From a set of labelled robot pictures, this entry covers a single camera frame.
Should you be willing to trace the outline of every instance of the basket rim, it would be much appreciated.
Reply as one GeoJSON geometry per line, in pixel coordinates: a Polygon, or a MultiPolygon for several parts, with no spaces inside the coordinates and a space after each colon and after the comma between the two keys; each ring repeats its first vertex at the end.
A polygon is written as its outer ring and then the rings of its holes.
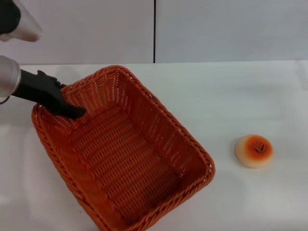
{"type": "MultiPolygon", "coordinates": [[[[134,86],[138,89],[138,91],[143,95],[143,97],[146,98],[146,100],[150,103],[152,103],[156,108],[158,108],[158,113],[161,114],[168,123],[172,126],[172,128],[180,135],[182,138],[198,153],[199,159],[202,161],[202,163],[205,166],[208,166],[206,168],[206,172],[197,180],[192,182],[189,186],[182,189],[180,192],[177,192],[176,194],[173,194],[171,198],[166,198],[162,203],[159,203],[156,207],[151,208],[145,215],[140,217],[140,219],[134,223],[133,225],[129,226],[126,231],[133,231],[138,229],[147,229],[150,226],[154,225],[162,216],[164,216],[166,213],[183,203],[184,201],[188,200],[190,197],[192,197],[196,192],[201,190],[203,187],[205,187],[207,184],[211,182],[211,180],[214,177],[215,174],[215,164],[211,156],[208,154],[208,152],[198,143],[192,135],[188,132],[188,130],[182,126],[182,124],[165,108],[165,106],[162,105],[162,103],[159,101],[157,97],[155,97],[142,83],[125,67],[120,65],[112,65],[108,67],[104,67],[95,73],[71,84],[62,89],[63,94],[70,94],[78,91],[81,88],[85,88],[89,84],[91,84],[91,80],[93,78],[99,78],[103,73],[107,75],[107,73],[114,73],[119,72],[122,74],[122,76],[126,77],[127,80],[132,82],[134,86]]],[[[76,191],[78,195],[81,196],[80,199],[86,205],[91,209],[92,215],[96,216],[98,220],[102,223],[102,225],[108,229],[113,230],[112,227],[109,226],[108,222],[101,216],[99,211],[97,211],[96,208],[94,208],[90,202],[88,201],[86,193],[84,193],[81,190],[81,187],[78,186],[78,183],[75,181],[75,179],[71,176],[69,169],[67,168],[66,164],[58,158],[58,155],[56,150],[52,149],[51,143],[52,139],[50,138],[49,134],[47,133],[43,120],[40,116],[40,113],[42,112],[43,108],[40,107],[39,104],[36,104],[33,107],[32,111],[32,121],[36,128],[37,133],[40,133],[44,138],[41,139],[41,142],[44,143],[47,146],[45,146],[45,149],[48,153],[48,155],[51,155],[55,160],[56,163],[55,166],[58,169],[58,171],[61,171],[61,176],[64,174],[64,181],[66,182],[68,188],[71,191],[76,191]],[[72,185],[68,185],[68,179],[72,182],[72,185]]]]}

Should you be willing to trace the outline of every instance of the wicker weave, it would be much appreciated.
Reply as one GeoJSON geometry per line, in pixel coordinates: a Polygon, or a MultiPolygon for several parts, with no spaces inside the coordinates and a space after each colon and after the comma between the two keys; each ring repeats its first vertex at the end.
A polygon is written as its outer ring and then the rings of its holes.
{"type": "Polygon", "coordinates": [[[126,68],[103,68],[62,93],[86,114],[71,120],[36,105],[32,120],[100,230],[145,230],[213,179],[209,154],[126,68]]]}

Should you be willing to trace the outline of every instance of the toy bread roll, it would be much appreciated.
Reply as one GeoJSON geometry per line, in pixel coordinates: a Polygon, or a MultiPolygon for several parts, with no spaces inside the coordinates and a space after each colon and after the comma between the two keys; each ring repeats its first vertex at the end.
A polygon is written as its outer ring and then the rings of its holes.
{"type": "Polygon", "coordinates": [[[247,167],[264,167],[272,161],[274,150],[264,137],[247,135],[236,143],[235,155],[247,167]]]}

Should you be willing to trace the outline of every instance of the white tabletop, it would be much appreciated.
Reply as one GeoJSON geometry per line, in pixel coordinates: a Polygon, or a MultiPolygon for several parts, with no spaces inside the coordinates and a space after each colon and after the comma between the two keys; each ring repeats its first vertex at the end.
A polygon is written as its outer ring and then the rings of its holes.
{"type": "MultiPolygon", "coordinates": [[[[23,66],[70,84],[106,65],[23,66]]],[[[150,231],[306,231],[308,61],[127,64],[210,153],[213,181],[150,231]],[[262,169],[234,157],[260,134],[275,157],[262,169]]],[[[0,230],[96,231],[47,156],[31,122],[34,103],[0,105],[0,230]]]]}

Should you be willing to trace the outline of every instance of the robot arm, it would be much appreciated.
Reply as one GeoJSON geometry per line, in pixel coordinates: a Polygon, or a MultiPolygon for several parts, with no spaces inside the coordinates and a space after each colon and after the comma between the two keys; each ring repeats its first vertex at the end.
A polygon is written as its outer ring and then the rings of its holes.
{"type": "MultiPolygon", "coordinates": [[[[41,28],[17,0],[0,2],[0,40],[11,38],[36,41],[41,28]]],[[[52,114],[76,119],[85,113],[84,108],[65,102],[60,89],[64,87],[55,77],[38,71],[37,75],[21,70],[19,64],[0,56],[0,97],[10,95],[34,101],[45,106],[52,114]]]]}
{"type": "Polygon", "coordinates": [[[18,0],[1,0],[0,40],[16,38],[34,42],[41,33],[39,24],[18,0]]]}

